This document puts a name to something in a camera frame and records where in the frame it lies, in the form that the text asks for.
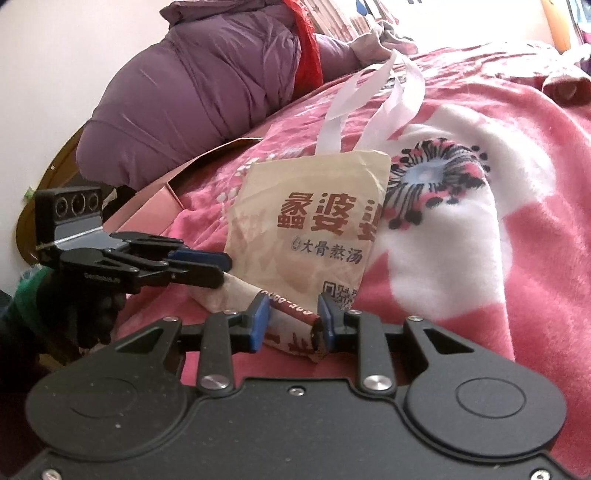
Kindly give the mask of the purple duvet bundle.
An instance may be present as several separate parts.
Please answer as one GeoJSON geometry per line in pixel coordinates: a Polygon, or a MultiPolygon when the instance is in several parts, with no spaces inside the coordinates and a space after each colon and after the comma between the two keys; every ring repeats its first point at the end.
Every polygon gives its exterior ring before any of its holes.
{"type": "Polygon", "coordinates": [[[300,1],[174,1],[164,38],[129,60],[85,124],[91,181],[139,190],[322,84],[300,1]]]}

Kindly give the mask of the beige printed shopping bag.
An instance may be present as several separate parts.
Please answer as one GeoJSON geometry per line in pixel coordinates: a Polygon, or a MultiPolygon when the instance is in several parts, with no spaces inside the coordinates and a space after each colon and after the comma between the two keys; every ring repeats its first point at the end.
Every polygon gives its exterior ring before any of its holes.
{"type": "Polygon", "coordinates": [[[266,295],[270,323],[256,342],[321,357],[318,296],[345,309],[355,301],[385,203],[387,141],[424,98],[423,74],[400,53],[346,80],[310,155],[250,167],[228,209],[232,268],[221,287],[194,287],[191,297],[209,312],[235,312],[266,295]]]}

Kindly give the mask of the red floral blanket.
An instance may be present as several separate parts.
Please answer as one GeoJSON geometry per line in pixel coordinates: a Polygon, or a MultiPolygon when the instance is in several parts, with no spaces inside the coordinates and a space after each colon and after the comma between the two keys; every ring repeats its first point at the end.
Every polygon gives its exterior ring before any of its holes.
{"type": "Polygon", "coordinates": [[[568,403],[557,460],[590,473],[590,64],[538,45],[416,60],[355,307],[417,314],[538,371],[568,403]]]}

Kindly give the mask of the grey crumpled garment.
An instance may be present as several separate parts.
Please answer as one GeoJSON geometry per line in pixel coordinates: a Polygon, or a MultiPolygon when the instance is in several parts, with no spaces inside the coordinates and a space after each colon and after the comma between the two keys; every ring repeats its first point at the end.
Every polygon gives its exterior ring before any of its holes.
{"type": "Polygon", "coordinates": [[[394,51],[404,55],[418,52],[415,42],[385,26],[356,37],[346,43],[327,35],[315,34],[320,50],[322,70],[328,76],[342,76],[369,65],[390,59],[394,51]]]}

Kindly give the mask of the pink cardboard box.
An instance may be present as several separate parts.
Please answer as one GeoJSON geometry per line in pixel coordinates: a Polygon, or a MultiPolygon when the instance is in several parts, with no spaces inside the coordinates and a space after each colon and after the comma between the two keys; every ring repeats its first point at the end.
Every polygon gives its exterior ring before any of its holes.
{"type": "Polygon", "coordinates": [[[134,231],[161,235],[184,209],[182,195],[219,166],[235,160],[262,140],[262,137],[233,140],[166,173],[138,191],[104,222],[103,229],[107,233],[134,231]]]}

